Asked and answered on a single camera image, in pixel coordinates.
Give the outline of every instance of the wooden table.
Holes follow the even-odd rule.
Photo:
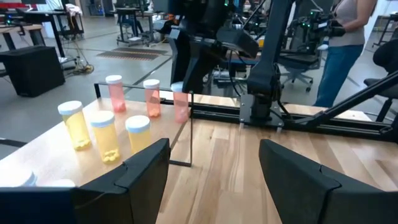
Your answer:
[[[33,24],[29,26],[23,26],[23,28],[25,31],[29,32],[30,38],[32,39],[34,45],[45,45],[41,33],[42,25]],[[9,50],[16,49],[10,33],[19,32],[19,31],[21,31],[20,27],[8,27],[8,26],[0,27],[0,34],[3,35]]]
[[[195,95],[195,100],[237,105],[231,98],[215,96]],[[323,110],[286,107],[291,113]],[[360,111],[338,117],[369,120]],[[180,138],[187,135],[185,131]],[[282,223],[262,175],[258,156],[261,139],[271,139],[379,189],[398,189],[398,147],[394,143],[285,130],[278,134],[271,129],[194,120],[193,167],[170,166],[157,223]],[[179,142],[172,157],[187,158]]]
[[[110,99],[100,98],[83,109],[92,142],[92,146],[89,149],[78,152],[73,150],[66,126],[64,123],[59,123],[1,160],[0,167],[11,167],[15,164],[28,167],[37,175],[37,185],[58,179],[71,179],[77,186],[83,185],[113,170],[122,161],[132,156],[124,123],[131,116],[146,114],[146,106],[145,103],[134,101],[127,101],[126,106],[127,111],[125,113],[115,114],[121,159],[114,164],[105,165],[102,163],[100,153],[96,147],[95,137],[88,121],[90,114],[95,111],[112,110]],[[151,120],[152,141],[155,142],[160,138],[169,138],[170,145],[173,147],[184,125],[174,122],[173,106],[162,105],[161,110],[162,116]]]

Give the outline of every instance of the white bottle cap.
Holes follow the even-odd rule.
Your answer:
[[[111,111],[97,111],[90,115],[90,124],[94,128],[103,128],[114,122],[114,115]]]
[[[160,87],[160,81],[159,80],[145,80],[144,81],[144,88],[154,90],[158,89]]]
[[[181,93],[182,92],[183,83],[184,82],[173,83],[172,86],[171,86],[172,91],[177,92],[177,93]]]
[[[54,180],[46,182],[39,187],[76,187],[75,183],[69,179]]]
[[[83,104],[80,101],[68,101],[58,106],[60,115],[72,115],[83,109]]]
[[[147,116],[137,115],[126,120],[126,129],[130,133],[141,133],[150,128],[150,120]]]
[[[36,176],[32,170],[20,165],[0,167],[0,187],[34,186]]]
[[[121,75],[110,75],[105,78],[107,84],[118,84],[122,82]]]

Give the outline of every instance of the translucent plastic container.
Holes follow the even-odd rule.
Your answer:
[[[120,158],[118,136],[111,111],[98,111],[90,116],[97,147],[104,163],[112,163]]]
[[[137,115],[126,120],[131,152],[135,153],[150,146],[150,120],[147,116]]]
[[[174,99],[175,121],[178,123],[184,123],[189,118],[188,93],[182,92],[182,85],[183,82],[177,82],[171,86]]]
[[[109,95],[111,96],[113,111],[115,113],[126,111],[126,102],[124,101],[122,76],[110,75],[106,77],[105,80],[109,86]]]
[[[83,105],[80,101],[69,101],[58,106],[58,112],[67,126],[73,148],[80,150],[91,144],[86,120],[83,115]]]
[[[147,103],[147,113],[150,118],[160,116],[160,81],[145,80],[145,102]]]

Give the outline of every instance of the floor mat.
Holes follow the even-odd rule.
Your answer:
[[[166,50],[133,49],[129,47],[120,47],[98,54],[99,57],[130,59],[130,60],[153,60],[163,54]]]

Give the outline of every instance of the yellow pill bottle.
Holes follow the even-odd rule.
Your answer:
[[[91,145],[88,134],[83,105],[80,101],[69,101],[58,106],[63,122],[67,126],[72,145],[75,150],[85,149]]]
[[[150,120],[147,116],[137,115],[126,120],[129,133],[131,152],[135,153],[150,146]]]
[[[114,126],[114,115],[111,111],[97,111],[90,116],[96,145],[105,164],[120,158],[118,136]]]

